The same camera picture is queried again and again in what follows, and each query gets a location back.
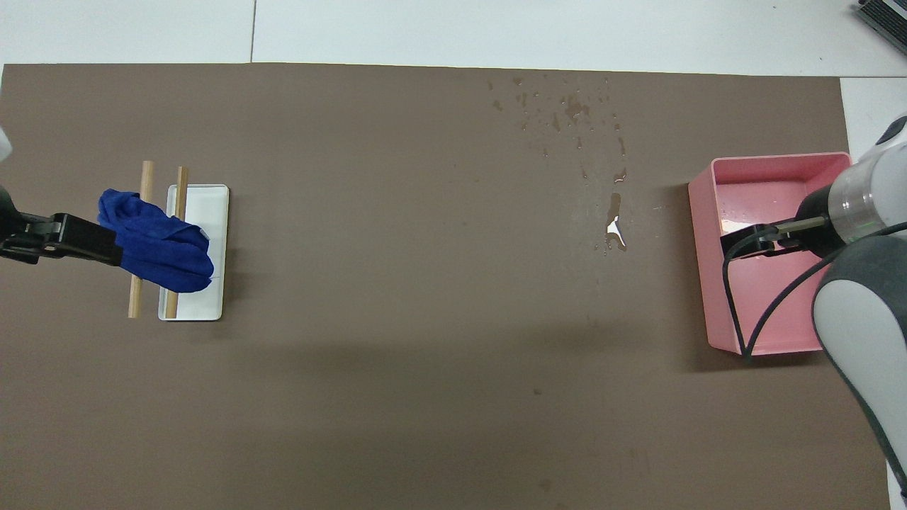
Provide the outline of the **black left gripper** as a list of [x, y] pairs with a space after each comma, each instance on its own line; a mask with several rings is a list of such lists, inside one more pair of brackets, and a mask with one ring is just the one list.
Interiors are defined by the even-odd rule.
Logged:
[[[9, 251], [4, 245], [14, 234], [25, 230], [25, 255]], [[38, 264], [43, 258], [61, 259], [64, 255], [96, 261], [113, 267], [122, 263], [123, 248], [117, 234], [100, 224], [69, 213], [49, 217], [22, 213], [14, 207], [7, 190], [0, 186], [0, 257], [24, 264]]]

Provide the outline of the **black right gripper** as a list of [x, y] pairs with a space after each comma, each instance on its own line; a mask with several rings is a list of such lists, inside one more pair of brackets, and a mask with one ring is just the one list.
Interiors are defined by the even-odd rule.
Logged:
[[798, 232], [778, 232], [777, 227], [770, 224], [748, 225], [721, 235], [723, 257], [729, 261], [755, 257], [774, 251], [775, 245], [784, 253], [804, 249], [819, 258], [829, 256], [836, 249], [845, 246], [830, 220], [829, 196], [830, 186], [817, 188], [804, 198], [796, 212], [797, 220], [822, 217], [822, 225]]

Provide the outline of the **blue towel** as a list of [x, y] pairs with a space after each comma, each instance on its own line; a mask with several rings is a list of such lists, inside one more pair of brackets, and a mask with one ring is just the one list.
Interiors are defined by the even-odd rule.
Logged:
[[168, 216], [139, 193], [107, 188], [98, 201], [98, 222], [116, 236], [120, 267], [173, 293], [210, 286], [214, 264], [201, 227]]

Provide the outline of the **pink plastic bin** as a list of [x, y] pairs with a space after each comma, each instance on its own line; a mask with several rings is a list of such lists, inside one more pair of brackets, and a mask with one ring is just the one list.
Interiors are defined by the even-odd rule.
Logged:
[[690, 181], [691, 225], [710, 346], [738, 353], [771, 301], [818, 261], [813, 253], [801, 251], [731, 262], [729, 282], [741, 330], [736, 336], [723, 288], [721, 236], [791, 219], [808, 194], [830, 185], [849, 165], [845, 152], [717, 158]]

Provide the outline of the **wooden rod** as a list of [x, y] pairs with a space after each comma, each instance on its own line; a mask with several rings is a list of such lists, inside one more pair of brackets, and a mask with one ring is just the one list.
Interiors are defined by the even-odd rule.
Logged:
[[[146, 159], [142, 162], [142, 171], [140, 172], [140, 200], [149, 200], [152, 197], [154, 177], [154, 162]], [[142, 288], [144, 280], [136, 275], [130, 278], [129, 300], [128, 300], [128, 317], [129, 319], [138, 319], [140, 309], [142, 309]]]

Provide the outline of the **white rack base tray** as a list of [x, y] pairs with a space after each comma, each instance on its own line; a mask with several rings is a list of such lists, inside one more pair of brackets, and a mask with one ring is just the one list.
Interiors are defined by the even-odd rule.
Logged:
[[213, 262], [211, 284], [198, 293], [178, 294], [173, 316], [167, 314], [165, 288], [159, 291], [157, 317], [162, 322], [216, 322], [222, 317], [230, 188], [224, 184], [191, 184], [187, 188], [185, 221], [195, 224], [208, 237], [208, 257]]

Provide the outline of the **dark grey ribbed device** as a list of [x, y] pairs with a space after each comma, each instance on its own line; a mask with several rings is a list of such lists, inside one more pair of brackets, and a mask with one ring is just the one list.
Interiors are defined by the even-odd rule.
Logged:
[[876, 31], [907, 40], [907, 0], [857, 0], [857, 16]]

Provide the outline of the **brown table mat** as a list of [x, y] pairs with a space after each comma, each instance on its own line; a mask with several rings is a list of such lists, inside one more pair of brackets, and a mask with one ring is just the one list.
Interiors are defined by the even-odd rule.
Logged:
[[839, 81], [6, 65], [0, 185], [230, 188], [223, 316], [0, 259], [0, 510], [888, 510], [820, 353], [706, 341], [687, 184], [847, 149]]

